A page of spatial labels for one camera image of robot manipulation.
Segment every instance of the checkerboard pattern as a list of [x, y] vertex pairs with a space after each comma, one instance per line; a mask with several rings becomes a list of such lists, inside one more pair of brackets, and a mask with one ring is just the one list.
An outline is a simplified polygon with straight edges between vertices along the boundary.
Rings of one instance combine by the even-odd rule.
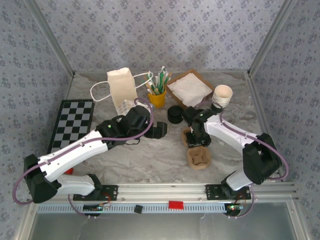
[[92, 100], [63, 100], [55, 122], [48, 153], [58, 151], [81, 139], [90, 131]]

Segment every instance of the brown paper tray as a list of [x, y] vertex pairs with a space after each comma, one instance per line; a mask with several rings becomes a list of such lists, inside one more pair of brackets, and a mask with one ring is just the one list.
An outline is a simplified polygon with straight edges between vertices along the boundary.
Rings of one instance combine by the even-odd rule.
[[174, 93], [171, 91], [171, 89], [169, 87], [167, 87], [168, 85], [174, 83], [175, 81], [182, 79], [183, 77], [185, 77], [188, 74], [194, 74], [200, 81], [202, 81], [205, 85], [207, 85], [210, 89], [212, 89], [212, 93], [210, 93], [208, 96], [212, 96], [213, 92], [215, 91], [215, 88], [207, 81], [204, 80], [204, 78], [200, 75], [200, 73], [198, 73], [196, 70], [194, 70], [193, 68], [189, 69], [188, 71], [180, 74], [179, 76], [171, 79], [170, 81], [168, 81], [165, 85], [166, 91], [173, 97], [173, 99], [183, 108], [186, 109], [187, 106], [184, 105], [182, 103], [182, 101], [176, 96], [174, 95]]

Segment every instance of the floral wallpaper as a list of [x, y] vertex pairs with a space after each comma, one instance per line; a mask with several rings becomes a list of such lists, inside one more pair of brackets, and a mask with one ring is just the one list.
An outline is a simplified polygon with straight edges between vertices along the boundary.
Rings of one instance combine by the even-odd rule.
[[248, 69], [283, 0], [38, 0], [75, 71]]
[[298, 0], [254, 77], [278, 149], [320, 239], [320, 2]]
[[0, 1], [0, 32], [0, 240], [11, 240], [23, 210], [13, 184], [24, 157], [46, 153], [70, 77], [23, 0]]

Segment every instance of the white marble table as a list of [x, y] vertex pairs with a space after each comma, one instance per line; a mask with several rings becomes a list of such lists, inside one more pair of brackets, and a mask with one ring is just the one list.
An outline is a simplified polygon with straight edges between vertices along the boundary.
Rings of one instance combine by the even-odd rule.
[[[251, 101], [248, 83], [243, 72], [206, 72], [204, 79], [213, 86], [229, 85], [233, 97], [226, 108], [224, 118], [236, 126], [257, 134], [261, 133], [257, 115]], [[93, 84], [105, 81], [101, 73], [77, 73], [72, 82], [68, 99], [90, 99]], [[143, 78], [137, 78], [136, 84]], [[109, 94], [109, 85], [101, 84], [93, 91], [97, 98]], [[147, 97], [146, 87], [138, 89], [139, 97]], [[169, 94], [163, 108], [154, 111], [155, 121], [168, 123], [167, 135], [162, 139], [142, 137], [139, 145], [117, 146], [110, 151], [96, 155], [74, 167], [75, 175], [96, 174], [103, 184], [111, 183], [220, 183], [234, 170], [242, 168], [242, 156], [231, 146], [212, 137], [208, 147], [211, 165], [203, 170], [193, 170], [187, 163], [187, 148], [181, 141], [181, 131], [187, 124], [171, 124], [167, 110], [177, 103]], [[97, 102], [94, 107], [91, 129], [104, 120], [117, 115], [112, 99]]]

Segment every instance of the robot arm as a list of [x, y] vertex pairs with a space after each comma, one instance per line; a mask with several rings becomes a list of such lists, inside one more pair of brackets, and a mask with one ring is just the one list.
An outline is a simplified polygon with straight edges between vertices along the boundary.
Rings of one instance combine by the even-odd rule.
[[262, 184], [282, 165], [282, 162], [270, 149], [248, 137], [259, 139], [275, 149], [275, 144], [268, 134], [257, 135], [224, 120], [221, 122], [216, 109], [212, 106], [211, 108], [197, 111], [193, 107], [188, 107], [184, 110], [182, 116], [192, 129], [192, 133], [187, 133], [186, 136], [188, 146], [189, 148], [207, 147], [211, 143], [210, 135], [212, 135], [242, 154], [243, 169], [231, 173], [221, 182], [225, 195], [234, 197], [237, 195], [236, 191], [245, 186], [252, 183]]
[[[93, 198], [98, 196], [102, 185], [94, 174], [73, 176], [63, 173], [94, 155], [109, 151], [118, 145], [124, 145], [126, 138], [142, 133], [149, 122], [149, 111], [138, 105], [131, 108], [126, 116], [121, 115], [105, 120], [83, 138], [56, 152], [41, 157], [36, 157], [34, 154], [27, 156], [24, 159], [25, 172], [37, 164], [41, 165], [25, 176], [33, 202], [43, 203], [56, 194], [90, 195]], [[144, 136], [160, 139], [167, 134], [167, 128], [165, 122], [158, 122], [157, 127], [152, 126]], [[103, 140], [102, 138], [124, 140]], [[56, 160], [50, 161], [61, 154], [62, 156]]]

